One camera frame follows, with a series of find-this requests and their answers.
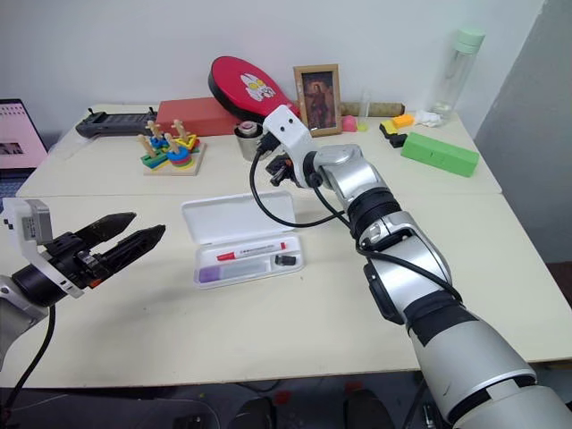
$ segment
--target red box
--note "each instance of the red box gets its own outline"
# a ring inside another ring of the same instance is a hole
[[[162,101],[156,120],[160,130],[176,137],[177,130],[171,128],[175,119],[182,121],[187,133],[199,137],[233,134],[235,125],[240,123],[212,97]]]

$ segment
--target green block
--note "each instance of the green block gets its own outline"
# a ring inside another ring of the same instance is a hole
[[[164,163],[164,162],[167,160],[167,154],[164,153],[162,150],[160,150],[160,149],[155,149],[155,154],[156,154],[156,156],[153,157],[153,158],[152,158],[151,156],[149,156],[149,155],[144,155],[144,156],[142,156],[142,157],[140,158],[140,159],[141,159],[141,162],[142,162],[145,166],[147,166],[147,167],[153,169],[153,168],[158,167],[159,165],[161,165],[162,163]]]
[[[479,154],[472,150],[430,139],[416,132],[409,133],[401,156],[465,177],[473,175],[479,162]]]

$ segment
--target metal cup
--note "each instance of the metal cup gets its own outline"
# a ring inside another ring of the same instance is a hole
[[[234,135],[239,141],[242,157],[247,161],[252,162],[254,160],[254,156],[257,154],[260,139],[263,136],[262,125],[252,121],[241,122],[239,125],[234,127]],[[266,153],[260,156],[260,159],[264,159],[269,155],[269,153]]]

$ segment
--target bottle cap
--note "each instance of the bottle cap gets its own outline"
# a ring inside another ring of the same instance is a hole
[[[244,121],[239,125],[239,131],[244,134],[245,137],[253,137],[257,134],[257,123],[252,121]]]
[[[476,54],[484,40],[484,33],[479,29],[460,29],[455,39],[455,49],[463,54]]]
[[[222,255],[217,256],[216,259],[219,261],[232,261],[232,259],[236,259],[236,257],[234,256],[234,252],[231,252],[223,253]]]

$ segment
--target laptop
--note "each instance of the laptop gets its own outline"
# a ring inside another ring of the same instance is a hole
[[[15,197],[46,156],[46,145],[22,101],[0,99],[0,212],[2,198]]]

